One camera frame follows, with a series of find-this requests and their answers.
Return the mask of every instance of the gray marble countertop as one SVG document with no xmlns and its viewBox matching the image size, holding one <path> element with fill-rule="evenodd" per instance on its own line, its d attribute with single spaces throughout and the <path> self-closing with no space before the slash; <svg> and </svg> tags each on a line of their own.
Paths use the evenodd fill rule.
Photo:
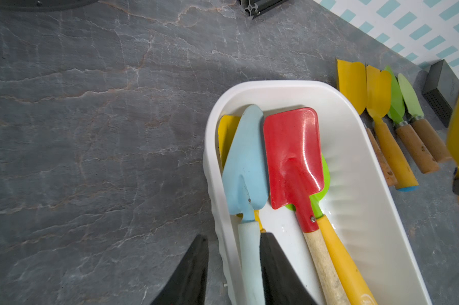
<svg viewBox="0 0 459 305">
<path fill-rule="evenodd" d="M 209 112 L 241 82 L 334 86 L 336 57 L 424 83 L 312 1 L 255 20 L 235 0 L 0 11 L 0 304 L 149 304 L 198 233 L 206 303 L 229 304 L 201 163 Z M 421 188 L 392 196 L 433 303 L 459 304 L 454 165 L 409 161 Z"/>
</svg>

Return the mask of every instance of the red shovel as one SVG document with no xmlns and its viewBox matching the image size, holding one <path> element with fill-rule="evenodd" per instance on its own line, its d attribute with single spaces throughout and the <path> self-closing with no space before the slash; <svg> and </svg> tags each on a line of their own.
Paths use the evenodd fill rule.
<svg viewBox="0 0 459 305">
<path fill-rule="evenodd" d="M 271 115 L 263 125 L 273 209 L 293 204 L 328 305 L 349 305 L 312 212 L 309 196 L 324 187 L 318 115 L 301 108 Z"/>
</svg>

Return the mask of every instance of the white patterned wall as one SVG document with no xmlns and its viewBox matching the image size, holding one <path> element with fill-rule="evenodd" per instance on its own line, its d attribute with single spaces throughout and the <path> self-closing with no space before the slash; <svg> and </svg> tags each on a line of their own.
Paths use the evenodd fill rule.
<svg viewBox="0 0 459 305">
<path fill-rule="evenodd" d="M 314 0 L 406 59 L 459 77 L 459 0 Z"/>
</svg>

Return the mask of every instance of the metal ferrule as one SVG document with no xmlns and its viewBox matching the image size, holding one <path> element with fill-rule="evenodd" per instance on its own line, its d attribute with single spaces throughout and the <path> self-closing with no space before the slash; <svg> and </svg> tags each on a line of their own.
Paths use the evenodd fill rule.
<svg viewBox="0 0 459 305">
<path fill-rule="evenodd" d="M 413 117 L 409 120 L 409 123 L 412 124 L 414 122 L 416 122 L 418 119 L 424 119 L 424 116 L 417 116 L 417 117 Z"/>
<path fill-rule="evenodd" d="M 397 124 L 394 124 L 394 130 L 398 129 L 399 127 L 402 127 L 404 125 L 408 125 L 408 122 L 406 122 L 405 120 L 402 121 L 402 122 L 399 122 Z"/>
</svg>

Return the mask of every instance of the white plastic tray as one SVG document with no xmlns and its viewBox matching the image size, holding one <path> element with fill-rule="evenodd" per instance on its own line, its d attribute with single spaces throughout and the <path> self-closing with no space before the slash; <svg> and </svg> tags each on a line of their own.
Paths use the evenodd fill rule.
<svg viewBox="0 0 459 305">
<path fill-rule="evenodd" d="M 227 210 L 217 155 L 217 126 L 223 115 L 240 116 L 250 104 L 258 105 L 265 116 L 301 107 L 316 110 L 321 149 L 331 176 L 330 189 L 320 202 L 323 213 L 330 219 L 379 305 L 431 304 L 360 117 L 340 92 L 323 82 L 313 81 L 241 83 L 221 95 L 209 115 L 203 167 L 232 304 L 245 305 L 246 301 L 236 231 L 239 219 L 230 216 Z M 273 210 L 267 202 L 260 217 L 263 227 L 275 235 L 309 293 L 325 305 L 294 213 L 284 207 Z"/>
</svg>

